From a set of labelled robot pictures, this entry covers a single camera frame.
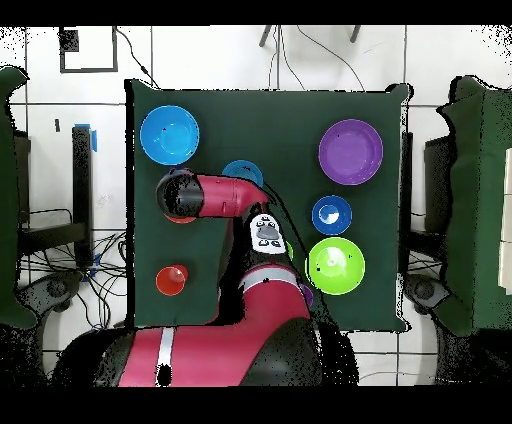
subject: dark green board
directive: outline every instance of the dark green board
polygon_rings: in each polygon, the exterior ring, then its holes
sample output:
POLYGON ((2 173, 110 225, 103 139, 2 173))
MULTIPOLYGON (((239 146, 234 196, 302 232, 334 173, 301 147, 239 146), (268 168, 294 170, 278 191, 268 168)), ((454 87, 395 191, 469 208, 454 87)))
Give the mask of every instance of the dark green board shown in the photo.
POLYGON ((19 278, 18 259, 18 173, 13 138, 14 120, 9 108, 12 92, 24 85, 24 71, 12 66, 0 67, 0 324, 17 328, 31 328, 36 316, 17 301, 14 288, 19 278))
MULTIPOLYGON (((326 302, 340 328, 404 331, 396 316, 398 202, 401 104, 407 85, 389 92, 329 91, 157 91, 131 81, 134 95, 135 154, 135 324, 197 325, 211 319, 217 302, 217 272, 225 219, 180 225, 169 222, 155 201, 155 187, 168 167, 153 162, 141 148, 139 131, 154 108, 172 104, 197 120, 200 142, 185 164, 197 173, 221 174, 236 159, 256 163, 265 181, 282 197, 308 249, 324 236, 311 222, 311 208, 326 195, 345 198, 353 221, 343 234, 366 259, 360 286, 326 302), (327 129, 343 119, 361 119, 380 134, 381 168, 370 181, 347 187, 332 182, 318 163, 318 145, 327 129), (181 263, 189 270, 185 289, 161 295, 155 276, 164 266, 181 263)), ((305 257, 283 214, 272 209, 294 248, 294 263, 303 272, 305 257)))
POLYGON ((452 333, 466 337, 481 329, 512 329, 512 296, 498 286, 512 93, 470 76, 454 82, 454 101, 442 108, 457 146, 446 232, 445 280, 453 295, 435 314, 452 333))

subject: tile grout line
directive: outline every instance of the tile grout line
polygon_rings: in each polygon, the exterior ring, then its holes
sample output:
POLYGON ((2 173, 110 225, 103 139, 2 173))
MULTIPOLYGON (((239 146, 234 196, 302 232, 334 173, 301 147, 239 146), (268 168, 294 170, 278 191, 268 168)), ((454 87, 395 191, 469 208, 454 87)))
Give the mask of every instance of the tile grout line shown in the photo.
POLYGON ((91 231, 126 231, 126 228, 91 228, 91 231))
POLYGON ((354 352, 354 355, 412 355, 412 356, 436 356, 433 352, 354 352))
POLYGON ((407 70, 407 25, 404 25, 404 84, 407 70))
POLYGON ((423 107, 423 108, 435 108, 441 107, 443 105, 408 105, 407 107, 423 107))
MULTIPOLYGON (((25 27, 25 73, 28 75, 28 58, 27 58, 27 44, 28 44, 28 36, 27 36, 28 27, 25 27)), ((25 133, 28 137, 28 79, 25 83, 25 133)), ((27 224, 28 228, 30 229, 30 220, 27 224)), ((28 255, 28 284, 32 284, 32 271, 30 269, 30 255, 28 255)))
POLYGON ((400 372, 400 334, 396 335, 396 374, 395 385, 398 387, 398 373, 400 372))
POLYGON ((126 103, 52 103, 52 102, 34 102, 34 103, 9 103, 13 106, 126 106, 126 103))

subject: cable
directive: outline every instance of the cable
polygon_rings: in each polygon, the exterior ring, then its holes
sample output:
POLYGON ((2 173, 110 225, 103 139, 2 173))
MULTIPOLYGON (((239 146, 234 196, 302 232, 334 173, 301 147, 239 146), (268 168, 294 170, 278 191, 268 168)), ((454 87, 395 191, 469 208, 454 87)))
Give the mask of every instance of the cable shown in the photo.
MULTIPOLYGON (((292 230, 293 230, 295 236, 297 237, 299 245, 300 245, 302 252, 304 253, 304 256, 306 258, 306 277, 310 281, 312 281, 309 276, 309 253, 306 250, 306 246, 304 245, 304 242, 302 241, 302 238, 297 230, 297 227, 295 227, 295 224, 293 223, 293 219, 290 216, 288 209, 286 209, 286 206, 283 202, 283 199, 281 199, 281 196, 279 196, 279 194, 267 182, 265 182, 265 185, 269 188, 269 190, 275 195, 275 197, 279 201, 281 209, 283 210, 284 214, 286 215, 286 219, 290 223, 290 226, 292 227, 292 230)), ((300 275, 300 273, 297 271, 297 269, 295 268, 293 263, 292 263, 292 266, 295 269, 295 272, 297 272, 297 275, 300 275)), ((334 321, 331 314, 329 313, 329 309, 327 308, 327 304, 325 303, 323 292, 321 290, 319 290, 318 293, 319 293, 319 297, 320 297, 320 303, 322 304, 322 308, 323 308, 322 315, 323 315, 323 319, 325 320, 325 323, 326 324, 329 323, 331 326, 333 326, 333 328, 338 328, 336 322, 334 321)))
POLYGON ((412 254, 411 252, 409 252, 409 255, 411 255, 414 259, 417 259, 417 260, 418 260, 418 262, 421 262, 423 265, 426 265, 426 266, 425 266, 425 267, 423 267, 423 268, 410 269, 409 271, 416 271, 416 270, 419 270, 419 269, 427 269, 427 268, 429 268, 429 269, 430 269, 434 274, 436 274, 436 275, 439 277, 439 273, 438 273, 437 271, 434 271, 434 270, 432 269, 432 267, 433 267, 434 265, 430 265, 430 266, 428 266, 428 264, 427 264, 427 262, 428 262, 428 261, 426 261, 426 260, 425 260, 425 261, 424 261, 424 260, 421 260, 420 258, 418 258, 416 255, 412 254))
POLYGON ((107 329, 108 328, 108 325, 110 324, 110 318, 112 317, 112 312, 110 310, 110 305, 108 304, 108 302, 106 300, 104 300, 100 294, 96 291, 96 289, 94 288, 94 286, 92 285, 90 279, 94 280, 94 277, 91 277, 89 276, 89 286, 91 287, 92 291, 94 292, 94 294, 96 295, 96 297, 98 298, 98 309, 100 311, 100 314, 99 314, 99 317, 100 317, 100 324, 102 325, 102 327, 104 329, 107 329), (101 303, 100 302, 103 302, 103 322, 102 322, 102 316, 101 316, 101 303))
MULTIPOLYGON (((95 279, 93 279, 92 282, 94 284, 96 284, 98 287, 101 287, 100 283, 98 283, 95 279)), ((110 290, 110 288, 109 289, 105 288, 103 290, 105 290, 108 294, 111 294, 112 296, 116 296, 116 297, 126 297, 126 296, 128 296, 128 293, 125 293, 125 294, 114 293, 113 291, 110 290)))
POLYGON ((439 273, 432 269, 432 268, 435 268, 437 266, 441 266, 441 264, 439 264, 439 265, 430 265, 430 266, 420 266, 419 268, 409 268, 408 271, 419 271, 419 270, 422 270, 422 269, 430 269, 434 274, 439 276, 439 273))
MULTIPOLYGON (((410 375, 410 376, 413 376, 413 377, 436 378, 435 376, 428 375, 428 374, 414 374, 414 373, 410 373, 410 372, 401 372, 401 371, 377 371, 377 372, 372 372, 370 374, 363 375, 359 379, 359 381, 361 381, 361 380, 363 380, 363 379, 365 379, 367 377, 371 377, 373 375, 378 375, 378 374, 410 375)), ((446 381, 448 383, 470 383, 470 381, 447 380, 447 379, 444 379, 444 378, 438 378, 437 380, 439 380, 439 381, 446 381)))
POLYGON ((142 72, 144 72, 144 73, 149 77, 149 79, 151 80, 151 82, 152 82, 153 84, 155 84, 156 88, 158 88, 158 89, 160 90, 160 87, 159 87, 159 86, 158 86, 158 84, 155 82, 155 80, 151 77, 151 75, 149 74, 148 70, 147 70, 147 69, 142 65, 142 63, 140 63, 140 62, 137 60, 137 58, 136 58, 136 57, 135 57, 135 55, 133 54, 133 46, 132 46, 132 43, 131 43, 130 39, 126 36, 126 34, 125 34, 124 32, 120 31, 117 27, 114 27, 114 28, 115 28, 115 30, 116 30, 119 34, 121 34, 121 35, 124 37, 124 39, 126 40, 126 42, 128 43, 128 45, 130 46, 130 53, 131 53, 131 55, 132 55, 132 57, 133 57, 133 60, 135 60, 135 62, 137 62, 137 64, 139 65, 140 70, 141 70, 142 72))
POLYGON ((356 74, 356 71, 354 71, 354 69, 352 69, 352 66, 350 66, 350 64, 345 60, 343 59, 341 56, 338 56, 336 53, 334 53, 333 51, 329 50, 327 47, 325 47, 323 44, 320 44, 318 41, 314 40, 313 38, 311 38, 309 35, 307 35, 305 32, 303 32, 301 29, 300 29, 300 26, 297 25, 297 29, 299 30, 299 32, 304 35, 305 37, 309 38, 313 43, 316 43, 318 44, 320 47, 322 47, 323 49, 327 50, 329 53, 333 54, 334 56, 336 56, 338 59, 340 59, 341 61, 343 61, 343 63, 345 63, 345 65, 347 65, 350 70, 352 71, 352 73, 354 74, 354 76, 356 77, 357 81, 359 82, 359 85, 361 86, 361 88, 363 89, 364 92, 366 92, 366 90, 364 89, 364 86, 363 86, 363 83, 361 82, 361 80, 359 79, 359 77, 357 76, 356 74))
POLYGON ((272 74, 272 65, 274 64, 274 58, 276 57, 276 54, 277 54, 277 40, 276 40, 276 31, 277 31, 277 25, 275 26, 274 28, 274 33, 272 34, 272 37, 274 37, 274 42, 275 42, 275 45, 276 45, 276 51, 274 52, 274 54, 272 55, 272 59, 270 60, 270 69, 268 71, 268 89, 270 90, 270 76, 272 74))
POLYGON ((432 266, 434 266, 435 264, 441 264, 441 262, 438 262, 438 261, 422 261, 422 260, 417 260, 417 261, 412 261, 412 262, 409 262, 409 265, 415 265, 417 264, 418 262, 421 262, 423 264, 432 264, 432 266))
POLYGON ((302 87, 303 90, 306 90, 304 88, 304 86, 302 85, 302 82, 300 81, 299 77, 297 75, 295 75, 295 72, 293 72, 292 68, 290 67, 290 65, 288 64, 288 59, 286 58, 286 50, 284 49, 284 36, 283 36, 283 27, 280 27, 280 30, 281 30, 281 41, 282 41, 282 44, 283 44, 283 56, 284 56, 284 61, 286 62, 286 66, 288 66, 288 69, 290 70, 290 72, 293 74, 293 76, 295 77, 295 79, 297 81, 299 81, 299 84, 300 86, 302 87))
POLYGON ((117 244, 117 250, 119 251, 119 256, 121 256, 121 259, 122 259, 122 260, 124 261, 124 263, 126 264, 126 256, 124 255, 123 247, 126 247, 126 241, 125 241, 125 240, 120 241, 120 242, 117 244))
POLYGON ((77 293, 76 294, 78 296, 78 298, 80 299, 80 301, 83 303, 84 307, 85 307, 85 319, 87 320, 87 322, 89 323, 89 325, 94 328, 94 325, 91 323, 91 320, 89 319, 89 313, 88 313, 88 308, 87 308, 87 303, 85 303, 85 300, 82 299, 82 296, 80 296, 80 293, 77 293))

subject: table leg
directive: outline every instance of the table leg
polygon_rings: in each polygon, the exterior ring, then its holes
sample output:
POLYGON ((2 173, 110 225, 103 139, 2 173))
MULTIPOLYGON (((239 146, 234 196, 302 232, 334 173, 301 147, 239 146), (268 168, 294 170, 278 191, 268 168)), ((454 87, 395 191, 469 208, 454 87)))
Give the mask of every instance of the table leg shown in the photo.
POLYGON ((359 30, 361 29, 361 25, 356 25, 354 31, 352 32, 352 37, 350 37, 350 42, 355 43, 357 40, 357 35, 359 34, 359 30))
POLYGON ((263 35, 261 36, 261 40, 260 40, 260 47, 263 47, 265 45, 265 42, 267 41, 268 34, 270 33, 270 28, 272 28, 272 25, 265 25, 265 29, 263 31, 263 35))

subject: red cup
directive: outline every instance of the red cup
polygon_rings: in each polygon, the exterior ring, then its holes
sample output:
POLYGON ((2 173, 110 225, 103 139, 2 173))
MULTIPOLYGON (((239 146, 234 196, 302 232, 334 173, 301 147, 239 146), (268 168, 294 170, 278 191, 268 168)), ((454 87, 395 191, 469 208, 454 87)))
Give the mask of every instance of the red cup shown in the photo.
POLYGON ((189 216, 187 218, 172 218, 170 216, 165 215, 165 217, 176 224, 188 224, 189 222, 195 221, 196 218, 193 216, 189 216))
POLYGON ((188 272, 183 265, 162 268, 156 276, 156 287, 165 296, 176 296, 185 287, 188 272))

